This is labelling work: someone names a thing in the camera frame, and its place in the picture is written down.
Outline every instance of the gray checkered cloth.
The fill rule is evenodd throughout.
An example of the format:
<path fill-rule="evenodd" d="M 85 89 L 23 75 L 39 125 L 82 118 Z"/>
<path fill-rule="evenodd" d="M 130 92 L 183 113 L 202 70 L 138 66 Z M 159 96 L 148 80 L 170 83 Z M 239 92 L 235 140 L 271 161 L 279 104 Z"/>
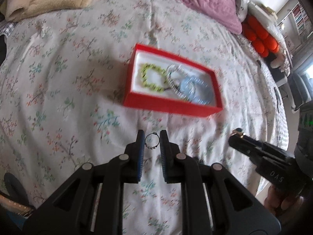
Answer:
<path fill-rule="evenodd" d="M 3 20 L 0 22 L 0 36 L 5 35 L 7 38 L 12 33 L 13 29 L 15 28 L 17 23 Z"/>

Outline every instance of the red box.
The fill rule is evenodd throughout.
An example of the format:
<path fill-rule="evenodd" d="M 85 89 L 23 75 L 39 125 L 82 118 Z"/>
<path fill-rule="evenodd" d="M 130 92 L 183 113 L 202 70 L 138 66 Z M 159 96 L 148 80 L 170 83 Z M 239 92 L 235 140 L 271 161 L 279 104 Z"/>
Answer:
<path fill-rule="evenodd" d="M 214 90 L 213 99 L 215 98 L 214 104 L 212 106 L 210 104 L 200 105 L 191 102 L 186 102 L 180 99 L 171 99 L 162 96 L 154 96 L 154 94 L 138 92 L 137 90 L 135 91 L 132 88 L 132 86 L 134 86 L 136 80 L 134 68 L 135 60 L 138 57 L 138 54 L 142 54 L 141 56 L 145 56 L 145 54 L 147 56 L 153 55 L 156 56 L 156 58 L 159 57 L 160 59 L 170 59 L 171 62 L 183 63 L 187 66 L 204 71 L 211 77 L 212 88 Z M 219 85 L 214 71 L 198 63 L 192 62 L 186 58 L 182 58 L 175 54 L 142 44 L 136 44 L 132 57 L 129 61 L 123 105 L 130 108 L 155 110 L 160 112 L 176 113 L 195 117 L 207 117 L 211 114 L 223 110 Z"/>

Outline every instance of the silver screw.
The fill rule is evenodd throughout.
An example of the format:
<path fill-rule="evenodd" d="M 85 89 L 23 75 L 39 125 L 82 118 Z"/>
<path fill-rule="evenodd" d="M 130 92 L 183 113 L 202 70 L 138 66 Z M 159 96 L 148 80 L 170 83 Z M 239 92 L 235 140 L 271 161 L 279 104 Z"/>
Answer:
<path fill-rule="evenodd" d="M 185 160 L 186 159 L 186 155 L 184 153 L 179 153 L 176 155 L 176 158 L 178 160 Z"/>
<path fill-rule="evenodd" d="M 213 169 L 215 170 L 222 170 L 223 169 L 223 166 L 221 164 L 213 164 Z"/>
<path fill-rule="evenodd" d="M 92 168 L 92 164 L 91 163 L 84 163 L 81 167 L 84 170 L 90 170 Z"/>
<path fill-rule="evenodd" d="M 129 155 L 128 154 L 121 154 L 119 156 L 119 159 L 122 160 L 122 161 L 126 161 L 129 159 Z"/>

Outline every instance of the bed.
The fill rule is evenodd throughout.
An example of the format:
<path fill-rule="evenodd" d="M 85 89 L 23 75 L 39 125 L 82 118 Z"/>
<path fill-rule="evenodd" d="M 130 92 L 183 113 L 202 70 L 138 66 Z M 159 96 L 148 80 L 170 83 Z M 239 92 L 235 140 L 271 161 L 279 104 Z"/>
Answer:
<path fill-rule="evenodd" d="M 123 107 L 136 43 L 215 70 L 224 110 L 197 118 Z M 231 131 L 288 147 L 281 96 L 265 63 L 242 36 L 178 0 L 93 0 L 22 20 L 7 39 L 0 83 L 1 190 L 10 172 L 35 207 L 84 162 L 123 153 L 139 129 L 166 129 L 182 152 L 222 163 L 254 195 L 266 182 L 228 146 Z M 145 148 L 141 182 L 125 186 L 123 233 L 179 234 L 181 219 L 180 186 L 164 182 L 159 147 Z"/>

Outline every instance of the human hand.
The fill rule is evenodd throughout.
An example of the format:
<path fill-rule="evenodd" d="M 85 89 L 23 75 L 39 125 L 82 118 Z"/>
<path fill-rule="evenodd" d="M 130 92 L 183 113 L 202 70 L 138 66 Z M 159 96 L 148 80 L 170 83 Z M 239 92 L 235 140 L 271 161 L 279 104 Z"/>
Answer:
<path fill-rule="evenodd" d="M 301 196 L 289 195 L 284 197 L 284 193 L 278 191 L 274 185 L 271 185 L 264 201 L 264 207 L 277 216 L 282 224 L 286 224 L 295 216 L 303 201 L 304 199 Z M 281 215 L 277 211 L 279 206 L 283 211 Z"/>

